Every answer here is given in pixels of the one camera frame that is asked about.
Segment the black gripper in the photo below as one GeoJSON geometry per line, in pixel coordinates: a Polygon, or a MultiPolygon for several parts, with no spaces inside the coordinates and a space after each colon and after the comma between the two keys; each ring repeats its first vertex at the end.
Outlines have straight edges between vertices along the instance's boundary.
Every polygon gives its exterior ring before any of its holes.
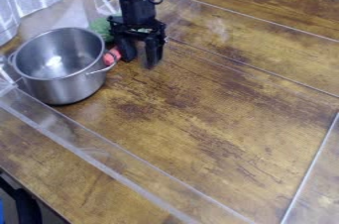
{"type": "Polygon", "coordinates": [[[111,33],[122,60],[137,59],[135,39],[146,42],[146,67],[153,68],[163,59],[166,24],[157,19],[157,6],[163,0],[118,0],[121,16],[111,16],[111,33]]]}

